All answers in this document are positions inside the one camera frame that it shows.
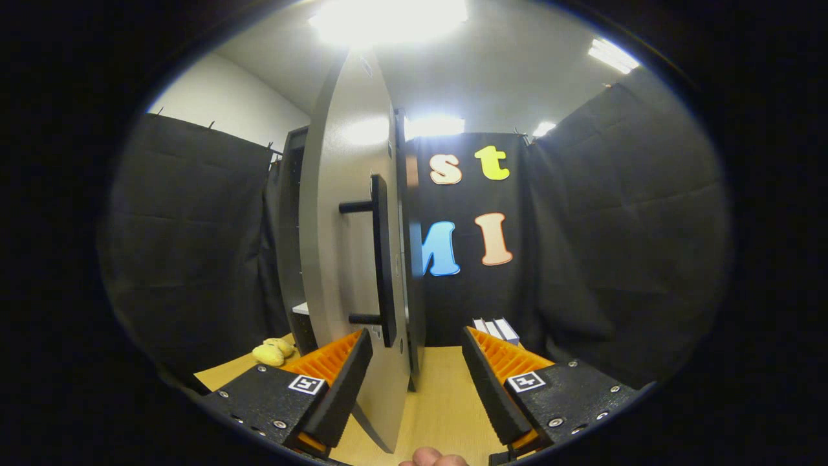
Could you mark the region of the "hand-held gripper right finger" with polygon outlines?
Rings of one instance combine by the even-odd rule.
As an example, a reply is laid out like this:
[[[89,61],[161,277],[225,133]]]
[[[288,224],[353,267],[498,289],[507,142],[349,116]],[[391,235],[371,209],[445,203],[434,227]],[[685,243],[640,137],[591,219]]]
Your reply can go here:
[[[553,362],[473,327],[462,353],[486,416],[506,457],[555,451],[630,410],[655,383],[640,388],[585,362]]]

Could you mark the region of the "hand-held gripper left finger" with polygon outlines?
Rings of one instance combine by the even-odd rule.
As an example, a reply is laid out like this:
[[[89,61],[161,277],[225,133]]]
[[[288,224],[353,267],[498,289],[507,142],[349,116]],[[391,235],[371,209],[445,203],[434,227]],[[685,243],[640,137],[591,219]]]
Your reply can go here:
[[[373,356],[354,331],[280,368],[258,364],[197,404],[217,421],[273,449],[328,457],[339,445]]]

